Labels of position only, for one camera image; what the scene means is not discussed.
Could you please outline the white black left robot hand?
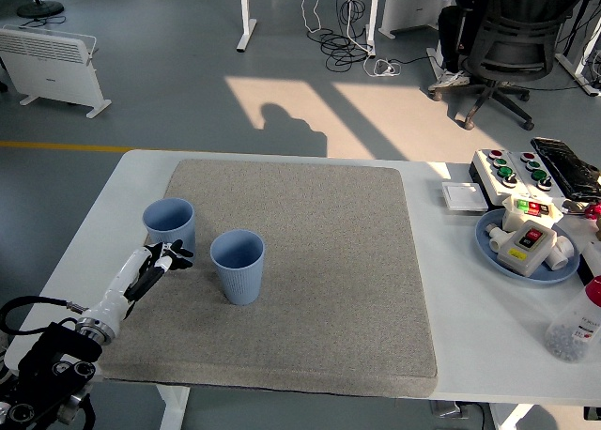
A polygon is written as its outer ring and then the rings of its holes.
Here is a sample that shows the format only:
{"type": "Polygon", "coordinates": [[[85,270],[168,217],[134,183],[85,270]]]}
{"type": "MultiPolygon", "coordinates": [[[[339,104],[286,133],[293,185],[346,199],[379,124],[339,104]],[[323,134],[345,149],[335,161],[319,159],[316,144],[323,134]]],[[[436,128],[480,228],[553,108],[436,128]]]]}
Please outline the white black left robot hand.
{"type": "Polygon", "coordinates": [[[100,345],[108,345],[120,333],[134,303],[160,280],[168,270],[188,269],[193,253],[181,239],[143,246],[133,252],[111,281],[102,300],[83,312],[76,331],[100,345]]]}

